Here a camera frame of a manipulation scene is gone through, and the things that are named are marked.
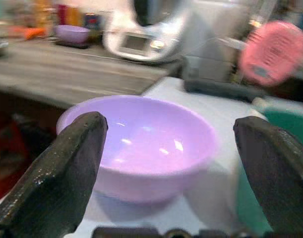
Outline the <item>large purple plastic bowl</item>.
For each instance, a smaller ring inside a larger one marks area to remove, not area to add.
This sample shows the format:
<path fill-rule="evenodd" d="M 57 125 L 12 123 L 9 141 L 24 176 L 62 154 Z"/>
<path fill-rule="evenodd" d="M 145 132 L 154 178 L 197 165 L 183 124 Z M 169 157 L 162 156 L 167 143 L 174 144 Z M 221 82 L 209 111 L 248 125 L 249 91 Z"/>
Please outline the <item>large purple plastic bowl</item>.
<path fill-rule="evenodd" d="M 77 117 L 99 112 L 108 131 L 94 191 L 133 203 L 162 202 L 191 187 L 216 154 L 216 130 L 199 114 L 141 96 L 93 98 L 66 110 L 62 132 Z"/>

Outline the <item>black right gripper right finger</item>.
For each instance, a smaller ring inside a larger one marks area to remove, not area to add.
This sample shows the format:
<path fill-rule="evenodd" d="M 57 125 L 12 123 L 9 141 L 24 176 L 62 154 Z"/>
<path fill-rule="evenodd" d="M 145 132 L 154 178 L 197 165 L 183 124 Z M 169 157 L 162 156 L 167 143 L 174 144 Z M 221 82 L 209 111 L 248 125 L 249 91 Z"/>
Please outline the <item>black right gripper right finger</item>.
<path fill-rule="evenodd" d="M 303 238 L 303 144 L 266 120 L 236 119 L 236 145 L 255 198 L 272 230 Z"/>

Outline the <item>pink round handheld fan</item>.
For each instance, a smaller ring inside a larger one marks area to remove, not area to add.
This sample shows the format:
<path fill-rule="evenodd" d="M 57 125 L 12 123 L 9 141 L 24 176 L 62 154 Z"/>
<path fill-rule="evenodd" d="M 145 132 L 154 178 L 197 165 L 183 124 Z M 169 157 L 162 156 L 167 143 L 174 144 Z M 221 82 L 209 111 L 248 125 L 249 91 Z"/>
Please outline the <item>pink round handheld fan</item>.
<path fill-rule="evenodd" d="M 252 31 L 239 58 L 244 77 L 257 85 L 283 83 L 303 61 L 303 30 L 271 21 Z"/>

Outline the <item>white kitchen machine with display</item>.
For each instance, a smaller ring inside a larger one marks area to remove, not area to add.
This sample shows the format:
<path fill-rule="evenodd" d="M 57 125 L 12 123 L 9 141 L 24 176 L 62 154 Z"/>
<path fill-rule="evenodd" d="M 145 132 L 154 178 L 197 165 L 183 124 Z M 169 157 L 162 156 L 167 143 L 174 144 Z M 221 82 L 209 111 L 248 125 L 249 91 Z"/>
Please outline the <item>white kitchen machine with display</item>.
<path fill-rule="evenodd" d="M 192 0 L 122 0 L 112 11 L 103 45 L 113 55 L 140 63 L 172 61 L 182 54 Z"/>

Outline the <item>black kitchen scale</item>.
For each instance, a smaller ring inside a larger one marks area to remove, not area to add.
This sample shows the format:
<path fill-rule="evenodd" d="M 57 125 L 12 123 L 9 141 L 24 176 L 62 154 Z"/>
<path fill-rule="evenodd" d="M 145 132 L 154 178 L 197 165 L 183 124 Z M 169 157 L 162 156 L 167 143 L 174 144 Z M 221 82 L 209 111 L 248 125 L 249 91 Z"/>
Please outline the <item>black kitchen scale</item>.
<path fill-rule="evenodd" d="M 54 41 L 54 44 L 59 46 L 77 48 L 77 49 L 88 49 L 90 47 L 89 44 L 86 43 L 71 43 L 71 42 L 64 42 L 64 41 Z"/>

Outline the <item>green plastic bowl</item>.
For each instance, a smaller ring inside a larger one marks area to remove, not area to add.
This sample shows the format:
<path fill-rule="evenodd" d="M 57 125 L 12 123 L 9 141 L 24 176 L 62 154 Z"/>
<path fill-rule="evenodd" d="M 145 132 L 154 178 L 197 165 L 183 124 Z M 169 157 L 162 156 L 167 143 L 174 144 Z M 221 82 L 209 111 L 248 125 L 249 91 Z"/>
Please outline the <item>green plastic bowl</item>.
<path fill-rule="evenodd" d="M 302 114 L 267 109 L 260 118 L 274 126 L 288 131 L 303 144 Z M 238 172 L 239 180 L 236 194 L 236 212 L 239 220 L 249 231 L 256 235 L 261 236 L 266 232 L 273 232 L 249 185 L 241 159 L 239 161 Z"/>

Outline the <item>dark blue tin can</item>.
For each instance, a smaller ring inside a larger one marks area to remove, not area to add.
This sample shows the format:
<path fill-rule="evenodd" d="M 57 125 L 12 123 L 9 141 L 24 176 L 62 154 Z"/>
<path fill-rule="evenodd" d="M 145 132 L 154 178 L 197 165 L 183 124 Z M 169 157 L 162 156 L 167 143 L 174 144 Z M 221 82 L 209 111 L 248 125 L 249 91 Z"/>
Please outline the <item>dark blue tin can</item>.
<path fill-rule="evenodd" d="M 84 27 L 89 30 L 88 41 L 94 43 L 102 35 L 103 16 L 100 14 L 86 13 L 84 15 Z"/>

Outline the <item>black flat tray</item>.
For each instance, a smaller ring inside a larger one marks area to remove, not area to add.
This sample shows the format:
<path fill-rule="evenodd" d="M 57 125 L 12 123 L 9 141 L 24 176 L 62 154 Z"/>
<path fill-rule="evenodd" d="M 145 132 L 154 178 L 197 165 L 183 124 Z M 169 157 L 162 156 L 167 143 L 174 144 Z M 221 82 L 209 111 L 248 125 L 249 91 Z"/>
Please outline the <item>black flat tray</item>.
<path fill-rule="evenodd" d="M 254 87 L 199 77 L 184 77 L 183 86 L 189 93 L 200 93 L 248 103 L 251 103 L 255 98 L 264 98 L 267 95 L 263 90 Z"/>

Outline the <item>yellow bottle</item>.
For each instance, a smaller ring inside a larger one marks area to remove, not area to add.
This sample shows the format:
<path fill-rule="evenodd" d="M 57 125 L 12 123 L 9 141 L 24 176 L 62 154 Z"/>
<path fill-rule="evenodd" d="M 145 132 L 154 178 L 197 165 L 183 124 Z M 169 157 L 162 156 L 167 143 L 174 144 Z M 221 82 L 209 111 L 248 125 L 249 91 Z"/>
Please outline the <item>yellow bottle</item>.
<path fill-rule="evenodd" d="M 66 24 L 72 26 L 81 26 L 81 12 L 78 7 L 68 6 L 66 9 Z"/>

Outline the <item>orange packet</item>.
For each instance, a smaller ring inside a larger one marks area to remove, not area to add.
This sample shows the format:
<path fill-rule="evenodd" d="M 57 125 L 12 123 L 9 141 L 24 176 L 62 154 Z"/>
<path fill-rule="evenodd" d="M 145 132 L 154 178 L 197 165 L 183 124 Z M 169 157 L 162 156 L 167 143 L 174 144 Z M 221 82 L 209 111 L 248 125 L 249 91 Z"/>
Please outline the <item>orange packet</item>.
<path fill-rule="evenodd" d="M 11 30 L 14 34 L 22 37 L 24 40 L 31 40 L 36 37 L 44 37 L 46 34 L 45 28 L 38 27 L 14 26 Z"/>

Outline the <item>small purple plastic bowl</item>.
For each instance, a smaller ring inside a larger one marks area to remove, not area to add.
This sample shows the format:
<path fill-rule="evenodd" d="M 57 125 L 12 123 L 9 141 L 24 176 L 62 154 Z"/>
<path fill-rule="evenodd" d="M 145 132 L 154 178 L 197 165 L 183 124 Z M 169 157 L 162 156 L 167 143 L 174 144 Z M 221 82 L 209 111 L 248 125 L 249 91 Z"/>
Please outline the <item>small purple plastic bowl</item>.
<path fill-rule="evenodd" d="M 90 30 L 80 26 L 58 25 L 55 27 L 55 33 L 61 41 L 82 44 L 87 41 Z"/>

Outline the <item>red bottle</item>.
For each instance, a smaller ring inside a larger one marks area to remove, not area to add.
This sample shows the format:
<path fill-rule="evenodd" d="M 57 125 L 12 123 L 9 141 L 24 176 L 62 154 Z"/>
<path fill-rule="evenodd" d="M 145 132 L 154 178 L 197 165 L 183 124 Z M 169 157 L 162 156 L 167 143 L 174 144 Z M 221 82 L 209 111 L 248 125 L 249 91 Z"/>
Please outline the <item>red bottle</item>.
<path fill-rule="evenodd" d="M 57 16 L 58 16 L 59 25 L 66 25 L 66 13 L 67 13 L 67 5 L 58 4 Z"/>

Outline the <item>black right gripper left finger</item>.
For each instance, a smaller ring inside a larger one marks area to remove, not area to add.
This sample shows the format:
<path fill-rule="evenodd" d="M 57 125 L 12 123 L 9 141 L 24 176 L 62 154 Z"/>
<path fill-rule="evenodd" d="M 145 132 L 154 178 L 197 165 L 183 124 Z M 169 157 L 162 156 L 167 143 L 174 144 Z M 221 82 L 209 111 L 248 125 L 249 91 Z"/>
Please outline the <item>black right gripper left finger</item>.
<path fill-rule="evenodd" d="M 0 238 L 63 238 L 81 223 L 104 150 L 106 118 L 77 117 L 0 204 Z"/>

